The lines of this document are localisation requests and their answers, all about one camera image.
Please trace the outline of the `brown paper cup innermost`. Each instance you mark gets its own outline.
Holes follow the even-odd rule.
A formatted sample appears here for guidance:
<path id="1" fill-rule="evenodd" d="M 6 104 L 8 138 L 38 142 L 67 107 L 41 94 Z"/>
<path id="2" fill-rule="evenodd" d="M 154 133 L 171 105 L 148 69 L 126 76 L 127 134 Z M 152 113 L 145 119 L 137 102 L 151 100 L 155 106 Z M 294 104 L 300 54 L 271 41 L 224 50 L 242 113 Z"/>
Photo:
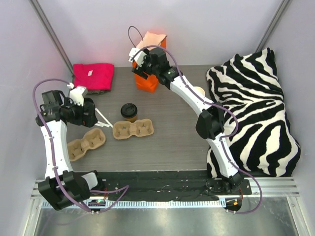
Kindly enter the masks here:
<path id="1" fill-rule="evenodd" d="M 137 120 L 137 113 L 121 113 L 122 117 L 125 119 L 125 121 L 129 122 L 135 122 Z"/>

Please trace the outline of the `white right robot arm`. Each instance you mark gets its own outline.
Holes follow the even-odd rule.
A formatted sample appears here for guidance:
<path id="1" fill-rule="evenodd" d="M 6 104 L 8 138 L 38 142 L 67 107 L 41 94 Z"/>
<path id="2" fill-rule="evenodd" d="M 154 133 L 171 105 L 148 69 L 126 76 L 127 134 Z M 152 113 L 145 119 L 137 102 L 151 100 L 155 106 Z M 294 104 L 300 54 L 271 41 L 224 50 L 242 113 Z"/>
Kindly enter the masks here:
<path id="1" fill-rule="evenodd" d="M 147 79 L 157 77 L 160 84 L 179 95 L 197 114 L 195 126 L 198 135 L 207 141 L 220 168 L 222 188 L 227 194 L 234 194 L 243 182 L 243 176 L 235 163 L 226 142 L 224 114 L 229 110 L 219 102 L 213 102 L 200 94 L 182 74 L 178 65 L 171 66 L 167 56 L 170 53 L 161 46 L 132 48 L 129 61 L 136 65 L 132 72 Z"/>

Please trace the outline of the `brown cardboard cup carrier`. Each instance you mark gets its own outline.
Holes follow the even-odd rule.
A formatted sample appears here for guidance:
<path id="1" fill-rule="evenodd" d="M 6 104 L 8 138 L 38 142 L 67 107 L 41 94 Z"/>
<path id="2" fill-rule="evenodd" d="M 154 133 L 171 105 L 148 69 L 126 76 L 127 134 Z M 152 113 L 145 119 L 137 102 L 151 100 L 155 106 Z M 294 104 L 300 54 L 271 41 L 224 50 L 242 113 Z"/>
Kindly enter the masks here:
<path id="1" fill-rule="evenodd" d="M 81 159 L 88 150 L 94 150 L 106 142 L 104 132 L 99 128 L 94 128 L 83 136 L 82 139 L 76 139 L 67 144 L 68 155 L 71 162 Z"/>

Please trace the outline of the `black plastic cup lid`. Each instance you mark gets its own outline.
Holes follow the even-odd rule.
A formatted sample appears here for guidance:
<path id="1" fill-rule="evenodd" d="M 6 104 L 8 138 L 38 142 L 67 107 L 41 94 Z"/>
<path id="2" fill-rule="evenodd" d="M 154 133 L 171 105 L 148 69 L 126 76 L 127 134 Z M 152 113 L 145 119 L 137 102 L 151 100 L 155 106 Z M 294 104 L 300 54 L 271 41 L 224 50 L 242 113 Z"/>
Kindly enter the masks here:
<path id="1" fill-rule="evenodd" d="M 138 110 L 133 103 L 126 103 L 121 107 L 121 115 L 124 118 L 133 118 L 137 116 Z"/>

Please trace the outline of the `orange paper gift bag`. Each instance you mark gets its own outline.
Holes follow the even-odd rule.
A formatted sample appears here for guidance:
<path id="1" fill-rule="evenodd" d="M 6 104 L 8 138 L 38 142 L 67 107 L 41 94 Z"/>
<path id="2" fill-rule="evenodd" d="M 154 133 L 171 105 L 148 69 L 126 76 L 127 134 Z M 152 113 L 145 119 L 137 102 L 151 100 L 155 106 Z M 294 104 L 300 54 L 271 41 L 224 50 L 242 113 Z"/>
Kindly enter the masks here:
<path id="1" fill-rule="evenodd" d="M 131 37 L 130 37 L 130 30 L 131 28 L 134 28 L 137 30 L 137 32 L 141 36 L 141 41 L 135 45 L 133 43 Z M 167 44 L 167 35 L 166 34 L 155 34 L 152 32 L 146 32 L 144 36 L 140 33 L 140 31 L 135 26 L 129 26 L 127 30 L 128 37 L 133 45 L 133 48 L 131 49 L 129 53 L 129 62 L 132 62 L 132 67 L 135 68 L 137 63 L 136 59 L 139 59 L 141 56 L 144 55 L 144 52 L 139 53 L 136 58 L 132 61 L 131 58 L 135 55 L 136 52 L 138 52 L 141 48 L 144 48 L 146 46 L 155 45 L 155 46 L 161 46 L 163 48 L 166 48 Z M 149 75 L 147 79 L 144 79 L 140 77 L 137 74 L 134 74 L 135 77 L 135 83 L 136 87 L 139 90 L 143 90 L 146 92 L 154 93 L 157 86 L 158 86 L 158 79 L 154 75 Z"/>

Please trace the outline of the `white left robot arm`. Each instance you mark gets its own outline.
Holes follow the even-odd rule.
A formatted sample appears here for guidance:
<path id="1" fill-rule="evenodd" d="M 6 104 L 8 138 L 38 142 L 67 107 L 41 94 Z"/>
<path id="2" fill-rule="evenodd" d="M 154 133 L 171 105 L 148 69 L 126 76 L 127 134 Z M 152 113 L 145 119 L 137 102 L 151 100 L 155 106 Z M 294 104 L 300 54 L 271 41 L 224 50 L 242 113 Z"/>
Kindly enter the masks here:
<path id="1" fill-rule="evenodd" d="M 96 170 L 76 173 L 69 159 L 67 124 L 91 128 L 97 123 L 95 104 L 86 94 L 87 89 L 82 86 L 73 88 L 69 96 L 60 90 L 51 90 L 42 94 L 43 104 L 38 107 L 40 114 L 35 121 L 46 149 L 45 180 L 39 183 L 38 190 L 55 210 L 80 205 L 91 193 L 100 196 L 105 189 Z"/>

